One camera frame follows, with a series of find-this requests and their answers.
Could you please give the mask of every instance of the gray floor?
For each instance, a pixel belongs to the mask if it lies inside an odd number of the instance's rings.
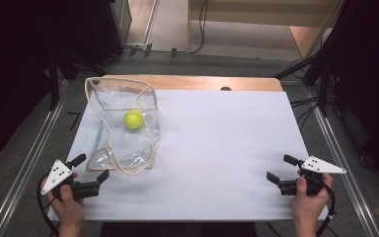
[[[300,57],[296,45],[287,28],[271,26],[244,26],[256,29],[251,38],[238,37],[232,34],[241,26],[207,25],[204,49],[195,55],[178,55],[171,57],[165,53],[151,53],[144,57],[138,52],[133,56],[125,55],[116,60],[107,71],[111,74],[178,74],[178,75],[214,75],[214,76],[245,76],[271,77],[287,68],[291,61]],[[86,105],[84,96],[84,79],[95,76],[93,72],[82,71],[77,81],[68,82],[68,93],[61,108],[57,123],[48,136],[47,143],[39,153],[38,162],[31,177],[26,181],[25,190],[17,202],[17,207],[9,212],[9,222],[3,236],[47,236],[50,231],[45,226],[37,208],[36,185],[39,177],[50,167],[54,159],[63,159],[70,149],[75,137],[77,125],[70,130],[75,117],[68,112],[83,112]],[[294,76],[282,80],[283,90],[290,100],[307,98],[306,88]],[[48,113],[49,97],[46,97],[25,122],[17,130],[5,149],[0,153],[0,206],[6,194],[16,180],[20,169],[29,157],[31,147],[44,123]],[[300,115],[308,107],[296,109]],[[359,154],[353,145],[347,129],[331,110],[328,110],[332,128],[341,145],[343,154],[349,164],[349,172],[357,180],[364,198],[379,228],[379,170],[368,170],[361,166]],[[302,129],[303,138],[310,154],[333,162],[331,149],[321,131],[318,121],[310,116]],[[335,193],[337,196],[338,214],[331,221],[330,227],[339,236],[365,236],[362,223],[357,214],[357,207],[351,201],[341,176],[335,176]],[[266,223],[256,223],[259,236],[273,236]],[[292,236],[291,221],[275,221],[272,223],[281,236]],[[87,221],[83,236],[99,236],[100,222]],[[165,236],[191,236],[199,229],[198,224],[164,226]],[[329,229],[324,236],[336,236]]]

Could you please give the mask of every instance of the tennis ball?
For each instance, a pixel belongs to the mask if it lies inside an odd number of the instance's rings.
[[[137,129],[144,124],[143,115],[139,110],[127,111],[124,115],[124,123],[131,129]]]

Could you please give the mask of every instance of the clear plastic sheet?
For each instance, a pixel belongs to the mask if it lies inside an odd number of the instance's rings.
[[[101,119],[87,170],[116,169],[136,175],[153,165],[159,142],[157,98],[150,84],[123,78],[92,77],[85,82],[88,103]],[[144,124],[124,124],[130,110],[143,114]]]

